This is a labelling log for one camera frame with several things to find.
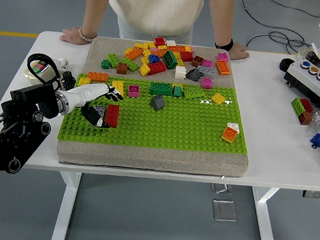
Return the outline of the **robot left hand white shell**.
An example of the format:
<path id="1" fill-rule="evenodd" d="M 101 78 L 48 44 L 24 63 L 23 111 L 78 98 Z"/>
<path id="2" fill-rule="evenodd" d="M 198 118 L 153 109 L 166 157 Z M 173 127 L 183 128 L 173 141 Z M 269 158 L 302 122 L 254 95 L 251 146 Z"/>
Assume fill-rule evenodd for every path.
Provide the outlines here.
<path id="1" fill-rule="evenodd" d="M 90 124 L 95 127 L 109 128 L 104 118 L 94 107 L 90 106 L 90 101 L 98 97 L 105 96 L 113 101 L 123 100 L 123 96 L 113 86 L 106 83 L 86 84 L 68 91 L 56 93 L 59 107 L 59 115 L 69 114 L 75 107 L 81 108 L 81 114 Z"/>

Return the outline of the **person's right hand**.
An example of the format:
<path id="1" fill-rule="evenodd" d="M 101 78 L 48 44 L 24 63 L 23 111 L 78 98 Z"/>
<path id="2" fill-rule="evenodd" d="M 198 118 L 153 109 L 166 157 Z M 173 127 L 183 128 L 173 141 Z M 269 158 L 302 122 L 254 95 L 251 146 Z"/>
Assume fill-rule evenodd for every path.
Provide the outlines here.
<path id="1" fill-rule="evenodd" d="M 61 41 L 69 42 L 76 45 L 84 45 L 86 43 L 86 41 L 80 37 L 78 27 L 63 29 L 62 33 L 63 34 L 59 37 Z"/>

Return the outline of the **person's left hand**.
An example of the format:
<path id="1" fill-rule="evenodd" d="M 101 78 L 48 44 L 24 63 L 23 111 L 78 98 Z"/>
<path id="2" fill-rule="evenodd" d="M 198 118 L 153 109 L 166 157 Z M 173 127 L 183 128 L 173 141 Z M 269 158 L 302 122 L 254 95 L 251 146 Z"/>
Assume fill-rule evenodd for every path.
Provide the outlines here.
<path id="1" fill-rule="evenodd" d="M 234 43 L 228 53 L 230 60 L 241 60 L 250 57 L 248 48 L 240 43 Z"/>

